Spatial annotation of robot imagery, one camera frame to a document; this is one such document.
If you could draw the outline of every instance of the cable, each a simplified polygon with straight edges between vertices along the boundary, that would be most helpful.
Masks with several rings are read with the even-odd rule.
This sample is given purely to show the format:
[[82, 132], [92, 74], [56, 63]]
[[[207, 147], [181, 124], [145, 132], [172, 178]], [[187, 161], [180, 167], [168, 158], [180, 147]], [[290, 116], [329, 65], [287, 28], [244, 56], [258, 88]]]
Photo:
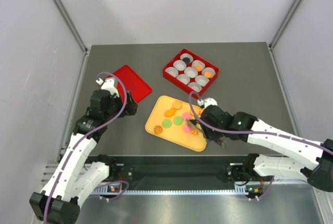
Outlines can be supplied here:
[[273, 184], [273, 181], [274, 181], [274, 176], [272, 176], [271, 181], [270, 181], [270, 183], [269, 183], [267, 189], [265, 190], [265, 192], [263, 192], [263, 194], [260, 195], [260, 196], [257, 197], [257, 198], [249, 199], [249, 201], [253, 201], [253, 200], [257, 200], [257, 201], [259, 201], [260, 199], [262, 199], [262, 197], [264, 197], [264, 196], [267, 194], [267, 192], [270, 190], [270, 188], [271, 188], [271, 186], [272, 186], [272, 184]]
[[113, 201], [115, 199], [118, 199], [123, 193], [125, 193], [127, 191], [127, 189], [129, 189], [130, 184], [127, 181], [124, 181], [124, 180], [121, 180], [121, 181], [112, 181], [110, 183], [97, 186], [95, 189], [100, 189], [100, 188], [103, 188], [105, 186], [113, 185], [113, 184], [116, 184], [116, 183], [125, 183], [126, 184], [126, 188], [124, 190], [122, 190], [119, 194], [117, 194], [115, 197], [109, 198], [110, 201]]
[[250, 182], [250, 180], [247, 180], [246, 182], [242, 183], [242, 184], [237, 184], [234, 180], [234, 178], [230, 177], [232, 182], [234, 183], [234, 185], [236, 186], [245, 186], [246, 184], [248, 184]]
[[[99, 73], [99, 74], [97, 75], [97, 80], [99, 79], [99, 77], [100, 77], [102, 74], [107, 74], [107, 75], [109, 75], [109, 76], [112, 76], [112, 77], [114, 77], [114, 78], [120, 83], [120, 85], [121, 85], [121, 87], [122, 87], [122, 89], [123, 89], [123, 92], [124, 92], [124, 103], [123, 103], [123, 106], [121, 107], [120, 111], [119, 111], [119, 112], [118, 112], [113, 118], [111, 118], [109, 121], [107, 121], [106, 123], [102, 124], [101, 126], [97, 127], [96, 129], [93, 129], [92, 131], [90, 131], [90, 132], [88, 132], [87, 134], [85, 134], [84, 136], [82, 136], [82, 137], [78, 140], [78, 142], [74, 145], [73, 150], [75, 150], [76, 147], [77, 147], [77, 146], [78, 146], [78, 145], [79, 145], [79, 144], [80, 144], [85, 138], [87, 138], [89, 135], [91, 135], [92, 133], [94, 133], [94, 132], [96, 132], [96, 131], [98, 131], [98, 130], [104, 128], [106, 125], [108, 125], [108, 124], [110, 124], [111, 122], [113, 122], [114, 120], [116, 120], [116, 119], [120, 116], [120, 114], [124, 111], [124, 108], [125, 108], [125, 106], [126, 106], [126, 102], [127, 102], [127, 93], [126, 93], [126, 88], [125, 88], [125, 85], [123, 84], [123, 82], [122, 82], [118, 77], [116, 77], [114, 74], [109, 73], [109, 72], [101, 72], [101, 73]], [[72, 153], [73, 153], [73, 151], [71, 151], [71, 152], [68, 154], [68, 156], [66, 157], [66, 160], [65, 160], [65, 162], [63, 163], [63, 166], [62, 166], [62, 168], [61, 168], [62, 170], [65, 169], [65, 167], [66, 167], [66, 165], [67, 165], [67, 163], [68, 163], [68, 161], [69, 161], [69, 158], [71, 157]], [[47, 224], [47, 213], [48, 213], [48, 208], [49, 208], [49, 206], [50, 206], [50, 202], [51, 202], [51, 199], [52, 199], [52, 195], [53, 195], [53, 193], [54, 193], [54, 191], [55, 191], [55, 189], [56, 189], [56, 187], [57, 187], [57, 184], [58, 184], [58, 182], [59, 182], [59, 180], [60, 180], [61, 175], [62, 175], [62, 172], [59, 172], [59, 174], [58, 174], [58, 176], [57, 176], [57, 178], [56, 178], [56, 180], [55, 180], [55, 182], [54, 182], [54, 184], [53, 184], [53, 186], [52, 186], [52, 189], [51, 189], [50, 195], [49, 195], [48, 198], [47, 198], [47, 201], [46, 201], [46, 204], [45, 204], [45, 210], [44, 210], [44, 221], [43, 221], [44, 224]]]
[[118, 199], [121, 195], [123, 195], [130, 187], [130, 184], [127, 182], [127, 181], [124, 181], [124, 180], [120, 180], [120, 181], [112, 181], [110, 183], [107, 183], [107, 184], [103, 184], [103, 185], [100, 185], [100, 186], [97, 186], [95, 188], [96, 189], [100, 189], [100, 188], [103, 188], [105, 186], [109, 186], [109, 185], [113, 185], [113, 184], [116, 184], [116, 183], [125, 183], [126, 184], [126, 188], [124, 190], [122, 190], [119, 194], [117, 194], [115, 197], [113, 198], [106, 198], [106, 197], [103, 197], [103, 196], [97, 196], [97, 195], [93, 195], [93, 196], [89, 196], [88, 199], [92, 199], [92, 198], [100, 198], [100, 197], [103, 197], [103, 198], [106, 198], [108, 199], [109, 201], [114, 201], [115, 199]]
[[188, 96], [188, 100], [189, 100], [189, 106], [192, 110], [192, 113], [194, 115], [194, 117], [201, 123], [203, 124], [204, 126], [206, 126], [207, 128], [210, 128], [214, 131], [217, 131], [217, 132], [220, 132], [220, 133], [226, 133], [226, 134], [266, 134], [266, 135], [273, 135], [273, 136], [279, 136], [279, 137], [282, 137], [282, 138], [286, 138], [286, 139], [289, 139], [289, 140], [293, 140], [293, 141], [296, 141], [296, 142], [300, 142], [300, 143], [303, 143], [303, 144], [306, 144], [306, 145], [310, 145], [310, 146], [313, 146], [313, 147], [316, 147], [316, 148], [319, 148], [323, 151], [325, 151], [326, 153], [330, 154], [333, 156], [333, 151], [329, 150], [328, 148], [325, 148], [325, 147], [322, 147], [320, 145], [317, 145], [317, 144], [314, 144], [312, 142], [308, 142], [306, 141], [305, 139], [301, 139], [301, 138], [296, 138], [296, 137], [291, 137], [288, 136], [288, 135], [284, 135], [284, 134], [280, 134], [278, 135], [278, 133], [274, 133], [274, 132], [266, 132], [266, 131], [233, 131], [233, 130], [225, 130], [225, 129], [218, 129], [218, 128], [215, 128], [211, 125], [209, 125], [208, 123], [204, 122], [198, 115], [197, 113], [194, 111], [194, 108], [193, 108], [193, 104], [192, 104], [192, 101], [191, 101], [191, 98], [192, 98], [192, 95], [193, 94], [196, 94], [198, 99], [201, 100], [201, 97], [200, 95], [195, 92], [195, 91], [192, 91], [189, 96]]
[[265, 180], [263, 177], [260, 177], [260, 187], [264, 189], [264, 186], [265, 186]]

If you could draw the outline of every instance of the white cable clip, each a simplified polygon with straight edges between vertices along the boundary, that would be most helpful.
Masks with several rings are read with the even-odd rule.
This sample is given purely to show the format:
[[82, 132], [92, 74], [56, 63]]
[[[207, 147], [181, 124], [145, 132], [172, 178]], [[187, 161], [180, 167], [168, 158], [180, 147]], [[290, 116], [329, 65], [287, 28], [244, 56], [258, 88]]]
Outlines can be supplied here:
[[204, 105], [204, 101], [203, 101], [203, 99], [199, 99], [199, 100], [197, 100], [197, 103], [198, 103], [198, 106], [199, 106], [199, 107], [201, 107], [201, 106]]
[[98, 85], [102, 86], [102, 84], [104, 83], [104, 80], [100, 77], [96, 80], [96, 82], [98, 83]]

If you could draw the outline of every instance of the black plastic bracket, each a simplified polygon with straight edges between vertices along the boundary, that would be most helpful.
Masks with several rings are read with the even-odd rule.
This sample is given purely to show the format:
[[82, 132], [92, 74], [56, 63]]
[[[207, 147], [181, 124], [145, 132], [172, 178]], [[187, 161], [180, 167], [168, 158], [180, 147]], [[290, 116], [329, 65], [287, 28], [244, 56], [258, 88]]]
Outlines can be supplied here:
[[[38, 220], [44, 220], [44, 210], [48, 196], [34, 192], [29, 203]], [[78, 219], [80, 207], [78, 199], [72, 198], [70, 202], [59, 199], [51, 199], [47, 214], [47, 223], [51, 224], [74, 224]]]
[[[333, 151], [333, 140], [327, 139], [323, 147]], [[311, 172], [306, 168], [301, 172], [308, 175], [308, 183], [317, 189], [333, 192], [333, 156], [323, 151], [321, 158], [318, 159], [319, 165]]]

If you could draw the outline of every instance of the white cup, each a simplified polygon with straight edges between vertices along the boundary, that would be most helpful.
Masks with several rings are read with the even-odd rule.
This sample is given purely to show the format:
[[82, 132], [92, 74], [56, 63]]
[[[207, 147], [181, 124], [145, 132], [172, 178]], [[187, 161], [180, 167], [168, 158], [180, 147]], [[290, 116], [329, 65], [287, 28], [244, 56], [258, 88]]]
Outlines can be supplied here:
[[193, 62], [193, 57], [192, 57], [190, 54], [188, 54], [188, 53], [183, 53], [183, 54], [181, 55], [181, 60], [183, 60], [185, 57], [187, 57], [187, 58], [189, 59], [189, 64]]
[[196, 92], [200, 92], [200, 90], [202, 90], [202, 87], [196, 82], [191, 82], [188, 86]]
[[201, 73], [204, 75], [206, 72], [210, 72], [212, 74], [211, 77], [207, 77], [209, 79], [211, 79], [215, 75], [215, 70], [212, 68], [204, 68]]
[[185, 75], [187, 75], [188, 77], [190, 78], [194, 78], [198, 75], [198, 71], [196, 71], [194, 68], [192, 67], [187, 67], [185, 70], [184, 70], [184, 73]]
[[204, 63], [202, 61], [199, 61], [199, 60], [195, 60], [193, 63], [192, 63], [192, 67], [196, 69], [196, 67], [199, 66], [200, 69], [198, 69], [197, 71], [202, 71], [205, 67]]
[[173, 77], [178, 76], [178, 70], [174, 67], [169, 67], [165, 69], [166, 73], [172, 75]]
[[198, 83], [200, 86], [204, 87], [207, 85], [207, 83], [209, 82], [209, 79], [203, 75], [199, 75], [195, 78], [196, 83]]
[[188, 84], [190, 81], [190, 78], [185, 74], [180, 74], [176, 77], [178, 80], [180, 80], [183, 84]]
[[182, 60], [177, 60], [173, 63], [173, 66], [179, 70], [183, 71], [186, 68], [186, 63], [184, 63]]

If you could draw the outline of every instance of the yellow tray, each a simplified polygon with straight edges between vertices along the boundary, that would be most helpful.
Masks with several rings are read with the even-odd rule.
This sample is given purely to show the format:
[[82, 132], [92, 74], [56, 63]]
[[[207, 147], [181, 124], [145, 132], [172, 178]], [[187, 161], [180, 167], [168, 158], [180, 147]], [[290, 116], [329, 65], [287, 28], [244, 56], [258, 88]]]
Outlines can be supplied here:
[[[174, 116], [166, 117], [164, 113], [172, 108], [172, 103], [174, 101], [180, 101], [175, 98], [163, 95], [157, 99], [157, 102], [150, 113], [150, 116], [146, 122], [145, 129], [148, 133], [156, 135], [160, 138], [166, 139], [170, 142], [176, 143], [180, 146], [189, 148], [191, 150], [201, 152], [206, 148], [207, 142], [204, 139], [202, 133], [198, 133], [197, 135], [193, 135], [191, 133], [185, 133], [183, 131], [183, 126], [186, 125], [186, 121], [183, 121], [181, 125], [176, 125], [173, 122], [174, 117], [182, 116], [183, 113], [190, 113], [190, 107], [188, 103], [182, 102], [182, 108], [175, 112]], [[172, 121], [172, 125], [170, 128], [164, 128], [162, 126], [162, 122], [165, 119], [169, 119]], [[162, 127], [162, 133], [155, 134], [154, 128], [156, 126]]]

